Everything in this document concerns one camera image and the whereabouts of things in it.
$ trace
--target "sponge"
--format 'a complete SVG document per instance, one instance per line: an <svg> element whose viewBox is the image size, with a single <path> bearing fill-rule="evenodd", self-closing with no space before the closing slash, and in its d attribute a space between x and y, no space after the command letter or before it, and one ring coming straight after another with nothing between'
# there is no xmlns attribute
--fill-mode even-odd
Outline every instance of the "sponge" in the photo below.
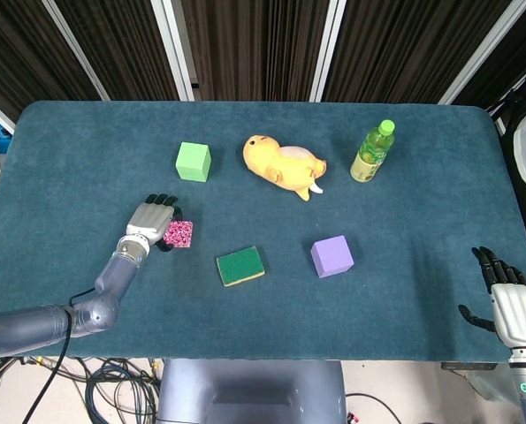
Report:
<svg viewBox="0 0 526 424"><path fill-rule="evenodd" d="M190 221L171 221L164 232L164 243L174 247L190 247L193 227Z"/></svg>
<svg viewBox="0 0 526 424"><path fill-rule="evenodd" d="M264 275L264 266L256 247L217 258L217 268L225 287Z"/></svg>

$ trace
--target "yellow plush toy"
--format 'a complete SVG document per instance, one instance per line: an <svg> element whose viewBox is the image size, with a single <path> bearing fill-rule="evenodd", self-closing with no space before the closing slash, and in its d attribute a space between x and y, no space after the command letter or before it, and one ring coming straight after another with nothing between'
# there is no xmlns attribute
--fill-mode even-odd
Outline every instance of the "yellow plush toy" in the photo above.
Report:
<svg viewBox="0 0 526 424"><path fill-rule="evenodd" d="M325 161L317 159L305 148L282 148L271 137L254 135L245 143L243 158L256 175L286 190L295 191L305 201L309 200L309 190L324 192L316 185L316 179L325 174Z"/></svg>

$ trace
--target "white robotic hand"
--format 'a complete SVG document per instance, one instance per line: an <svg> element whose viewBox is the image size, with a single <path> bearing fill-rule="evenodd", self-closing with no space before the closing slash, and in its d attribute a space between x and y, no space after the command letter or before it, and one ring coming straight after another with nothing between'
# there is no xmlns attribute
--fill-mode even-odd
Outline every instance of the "white robotic hand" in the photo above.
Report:
<svg viewBox="0 0 526 424"><path fill-rule="evenodd" d="M459 310L470 324L496 332L512 351L508 364L526 421L526 278L486 247L473 248L472 252L491 296L494 322L473 315L465 305L459 305Z"/></svg>
<svg viewBox="0 0 526 424"><path fill-rule="evenodd" d="M151 194L137 210L127 224L127 237L122 240L144 242L148 246L156 245L163 252L168 252L172 245L164 243L163 235L172 219L181 220L182 211L173 206L178 199L168 194Z"/></svg>
<svg viewBox="0 0 526 424"><path fill-rule="evenodd" d="M526 348L526 278L486 247L473 247L472 252L491 296L494 322L473 315L465 305L459 305L461 315L472 325L496 332L510 349Z"/></svg>

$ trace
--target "robot wrist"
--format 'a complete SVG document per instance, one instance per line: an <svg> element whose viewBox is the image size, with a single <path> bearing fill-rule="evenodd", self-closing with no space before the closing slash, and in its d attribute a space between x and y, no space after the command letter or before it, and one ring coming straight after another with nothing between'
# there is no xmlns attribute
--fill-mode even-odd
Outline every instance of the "robot wrist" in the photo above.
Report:
<svg viewBox="0 0 526 424"><path fill-rule="evenodd" d="M113 253L114 257L121 257L133 262L137 267L149 256L149 241L141 234L124 236L118 242L118 247Z"/></svg>

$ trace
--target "robot finger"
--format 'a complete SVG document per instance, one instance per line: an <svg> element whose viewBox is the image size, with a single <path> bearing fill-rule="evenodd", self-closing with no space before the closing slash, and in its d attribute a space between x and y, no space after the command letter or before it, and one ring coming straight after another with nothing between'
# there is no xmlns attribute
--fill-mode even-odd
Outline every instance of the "robot finger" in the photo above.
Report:
<svg viewBox="0 0 526 424"><path fill-rule="evenodd" d="M469 308L465 305L459 305L459 312L461 312L462 317L465 318L465 321L467 321L469 324L474 325L480 329L486 329L487 331L496 333L494 322L473 315L471 311L469 311Z"/></svg>
<svg viewBox="0 0 526 424"><path fill-rule="evenodd" d="M476 247L473 247L471 249L471 252L475 255L475 257L478 259L478 264L481 266L481 270L483 272L483 278L484 283L486 284L486 290L491 293L491 287L493 284L496 284L497 278L494 275L494 271L492 270L491 261L489 258L486 257L486 255L478 250Z"/></svg>
<svg viewBox="0 0 526 424"><path fill-rule="evenodd" d="M162 205L163 201L165 201L167 197L168 197L168 194L164 194L164 193L159 194L158 197L155 200L155 204L156 205Z"/></svg>
<svg viewBox="0 0 526 424"><path fill-rule="evenodd" d="M182 219L184 219L182 215L182 209L180 209L178 206L174 207L174 213L172 214L172 219L174 221L182 221Z"/></svg>
<svg viewBox="0 0 526 424"><path fill-rule="evenodd" d="M512 270L514 271L516 278L518 278L518 284L526 285L526 277L524 274L518 268L512 267Z"/></svg>
<svg viewBox="0 0 526 424"><path fill-rule="evenodd" d="M520 282L518 281L518 278L516 277L516 274L514 273L514 271L512 270L512 268L510 268L510 265L508 265L506 262L504 261L500 261L500 265L502 266L502 268L504 269L504 272L506 273L507 275L507 278L508 278L508 282L509 283L512 283L512 284L519 284Z"/></svg>
<svg viewBox="0 0 526 424"><path fill-rule="evenodd" d="M168 197L164 202L163 204L165 206L172 206L174 203L176 203L178 201L178 197L175 197L175 196L170 196Z"/></svg>
<svg viewBox="0 0 526 424"><path fill-rule="evenodd" d="M170 252L174 248L172 243L166 244L162 239L158 240L155 246L158 247L158 250L161 252Z"/></svg>
<svg viewBox="0 0 526 424"><path fill-rule="evenodd" d="M494 275L497 278L497 283L508 283L507 275L505 274L505 269L502 268L501 260L497 258L496 254L491 249L487 249L484 246L480 246L479 250L489 258L491 262L492 269L494 270Z"/></svg>

